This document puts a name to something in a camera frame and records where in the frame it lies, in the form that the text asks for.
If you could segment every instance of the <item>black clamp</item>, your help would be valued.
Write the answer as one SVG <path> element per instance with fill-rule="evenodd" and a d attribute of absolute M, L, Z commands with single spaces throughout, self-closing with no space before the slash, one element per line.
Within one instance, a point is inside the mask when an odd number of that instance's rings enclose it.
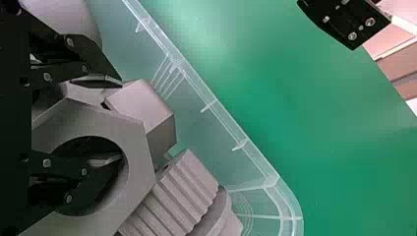
<path fill-rule="evenodd" d="M 320 29 L 355 50 L 390 24 L 379 0 L 298 0 L 298 6 Z"/>

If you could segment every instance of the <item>black metal bracket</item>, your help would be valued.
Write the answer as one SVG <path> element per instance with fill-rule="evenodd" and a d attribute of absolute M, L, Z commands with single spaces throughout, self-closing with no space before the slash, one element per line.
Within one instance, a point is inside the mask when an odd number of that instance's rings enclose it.
<path fill-rule="evenodd" d="M 33 90 L 91 73 L 113 80 L 93 80 L 85 86 L 120 88 L 121 79 L 93 41 L 83 35 L 57 33 L 22 9 L 17 0 L 0 0 L 0 31 L 0 149 L 4 156 L 0 180 L 6 191 L 0 197 L 5 215 L 0 235 L 15 236 L 73 199 L 75 207 L 89 205 L 118 170 L 118 161 L 91 168 L 79 158 L 32 151 Z M 36 60 L 31 62 L 30 55 Z"/>
<path fill-rule="evenodd" d="M 119 74 L 94 41 L 84 35 L 59 34 L 25 9 L 19 17 L 30 26 L 30 54 L 38 60 L 31 64 L 26 86 L 39 89 L 77 79 L 75 84 L 88 88 L 122 87 Z M 92 83 L 83 78 L 89 74 L 102 75 L 102 79 Z"/>
<path fill-rule="evenodd" d="M 297 4 L 317 27 L 354 50 L 390 24 L 374 2 L 298 0 Z"/>

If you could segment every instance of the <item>bolt head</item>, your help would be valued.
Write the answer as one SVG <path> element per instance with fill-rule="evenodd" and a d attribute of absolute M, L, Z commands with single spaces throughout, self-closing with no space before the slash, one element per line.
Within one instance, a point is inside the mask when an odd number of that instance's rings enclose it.
<path fill-rule="evenodd" d="M 73 196 L 71 194 L 65 195 L 65 204 L 70 204 L 73 201 Z"/>
<path fill-rule="evenodd" d="M 73 39 L 72 39 L 72 38 L 70 38 L 70 37 L 68 37 L 68 38 L 67 38 L 67 44 L 68 44 L 69 46 L 71 46 L 71 47 L 74 47 L 74 41 L 73 41 Z"/>
<path fill-rule="evenodd" d="M 329 16 L 325 16 L 324 18 L 323 18 L 323 23 L 327 23 L 328 21 L 330 21 L 330 17 Z"/>
<path fill-rule="evenodd" d="M 51 167 L 52 166 L 51 159 L 44 159 L 43 162 L 42 162 L 42 165 L 43 165 L 44 168 Z"/>
<path fill-rule="evenodd" d="M 43 73 L 43 79 L 48 83 L 52 82 L 52 76 L 49 73 Z"/>
<path fill-rule="evenodd" d="M 354 40 L 356 40 L 356 38 L 358 38 L 358 33 L 352 32 L 352 33 L 349 34 L 348 38 L 349 38 L 349 40 L 354 41 Z"/>
<path fill-rule="evenodd" d="M 365 26 L 373 27 L 376 23 L 377 23 L 377 20 L 375 20 L 375 18 L 370 18 L 370 19 L 366 20 Z"/>

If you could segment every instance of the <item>clear plastic tray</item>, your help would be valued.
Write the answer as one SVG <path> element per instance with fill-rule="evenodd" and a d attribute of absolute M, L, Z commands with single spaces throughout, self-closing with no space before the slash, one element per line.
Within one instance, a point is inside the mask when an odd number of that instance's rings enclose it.
<path fill-rule="evenodd" d="M 297 199 L 137 0 L 87 0 L 104 53 L 126 81 L 145 79 L 175 112 L 178 145 L 225 186 L 242 235 L 303 235 Z"/>

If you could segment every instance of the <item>green surface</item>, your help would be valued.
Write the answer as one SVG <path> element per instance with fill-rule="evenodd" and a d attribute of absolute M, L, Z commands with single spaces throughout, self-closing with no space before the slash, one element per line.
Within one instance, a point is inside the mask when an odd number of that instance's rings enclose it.
<path fill-rule="evenodd" d="M 416 119 L 295 0 L 142 0 L 297 196 L 307 236 L 415 236 Z"/>

